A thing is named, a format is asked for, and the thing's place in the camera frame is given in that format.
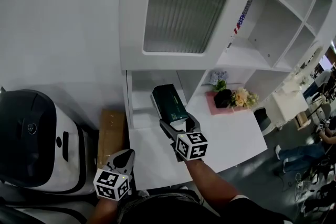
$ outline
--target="gray floor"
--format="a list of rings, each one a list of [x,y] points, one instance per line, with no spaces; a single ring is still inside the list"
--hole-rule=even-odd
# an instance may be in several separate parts
[[[275,170],[282,169],[281,162],[275,156],[274,148],[278,144],[282,149],[305,145],[313,137],[311,136],[312,131],[313,124],[297,131],[295,122],[291,121],[281,131],[273,130],[264,136],[268,147],[266,151],[219,174],[258,205],[282,213],[295,220],[295,223],[311,223],[312,217],[304,218],[302,214],[298,213],[298,207],[294,200],[297,171],[281,173],[279,176],[274,174]],[[193,182],[183,185],[198,193]]]

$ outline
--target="white desk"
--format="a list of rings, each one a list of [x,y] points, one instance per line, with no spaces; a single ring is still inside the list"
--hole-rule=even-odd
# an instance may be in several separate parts
[[[201,124],[209,145],[204,162],[215,172],[242,163],[267,149],[252,111],[211,116],[203,93],[193,98],[187,110]],[[129,130],[135,150],[134,176],[137,190],[171,186],[191,181],[183,162],[178,163],[170,140],[157,127]]]

